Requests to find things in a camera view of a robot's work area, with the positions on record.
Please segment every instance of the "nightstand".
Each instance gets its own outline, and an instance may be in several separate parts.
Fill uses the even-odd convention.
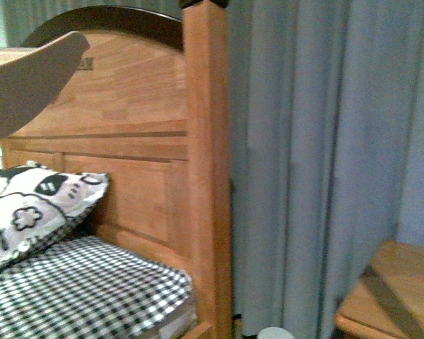
[[[336,314],[346,339],[424,339],[424,248],[384,242]]]

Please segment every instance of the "arched headboard top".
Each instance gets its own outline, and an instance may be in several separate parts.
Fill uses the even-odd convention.
[[[113,30],[151,39],[182,51],[182,22],[176,18],[126,6],[77,8],[37,28],[22,47],[39,47],[73,30]]]

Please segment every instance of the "pillow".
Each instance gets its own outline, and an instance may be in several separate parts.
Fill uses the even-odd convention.
[[[0,269],[72,231],[107,187],[106,173],[60,173],[36,162],[1,172]]]

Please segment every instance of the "bed frame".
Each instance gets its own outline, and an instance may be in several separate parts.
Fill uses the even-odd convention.
[[[35,160],[65,172],[109,172],[93,232],[189,272],[200,323],[183,338],[226,339],[232,337],[227,2],[180,4],[183,23],[95,6],[39,27],[26,47],[80,30],[91,48],[58,98],[1,145],[6,167]]]

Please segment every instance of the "black and white gingham sheet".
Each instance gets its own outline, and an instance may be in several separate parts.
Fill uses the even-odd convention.
[[[81,237],[0,273],[0,338],[135,338],[191,292],[185,272]]]

